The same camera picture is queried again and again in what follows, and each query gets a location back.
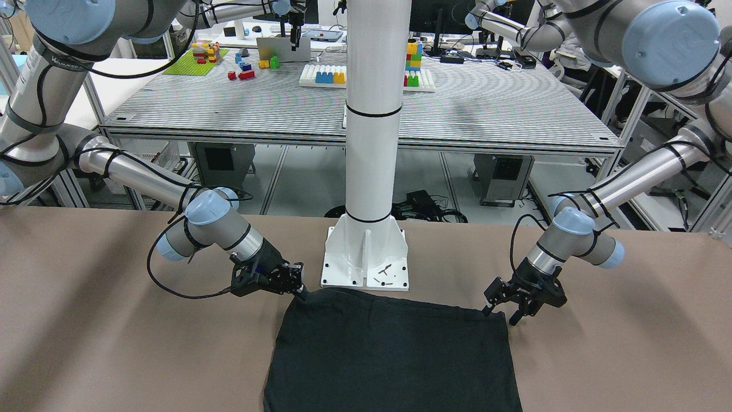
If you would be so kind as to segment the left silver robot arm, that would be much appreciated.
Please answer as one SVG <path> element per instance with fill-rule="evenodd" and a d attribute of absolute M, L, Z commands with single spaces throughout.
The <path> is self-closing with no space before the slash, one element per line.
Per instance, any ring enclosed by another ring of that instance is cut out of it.
<path fill-rule="evenodd" d="M 496 14 L 501 1 L 477 1 L 466 24 L 492 31 L 526 52 L 557 49 L 575 35 L 586 57 L 599 66 L 617 66 L 649 92 L 674 99 L 693 120 L 676 136 L 633 144 L 625 167 L 582 191 L 556 193 L 551 222 L 512 277 L 496 278 L 486 290 L 485 315 L 497 305 L 517 304 L 515 325 L 543 305 L 567 301 L 559 274 L 570 258 L 615 268 L 624 246 L 598 219 L 650 191 L 690 166 L 716 162 L 730 151 L 730 30 L 706 6 L 693 1 L 541 1 L 538 26 L 524 26 Z"/>

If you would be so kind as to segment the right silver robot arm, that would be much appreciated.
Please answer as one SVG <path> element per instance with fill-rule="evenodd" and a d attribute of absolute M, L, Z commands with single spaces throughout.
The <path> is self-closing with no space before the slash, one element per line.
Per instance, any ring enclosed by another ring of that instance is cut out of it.
<path fill-rule="evenodd" d="M 172 261 L 191 260 L 216 245 L 233 268 L 221 291 L 259 290 L 304 299 L 303 264 L 285 260 L 238 213 L 238 194 L 203 186 L 66 123 L 88 73 L 110 57 L 119 39 L 152 41 L 174 20 L 198 29 L 216 15 L 201 1 L 8 1 L 3 13 L 25 11 L 33 46 L 2 113 L 2 196 L 77 169 L 99 174 L 176 209 L 154 249 Z"/>

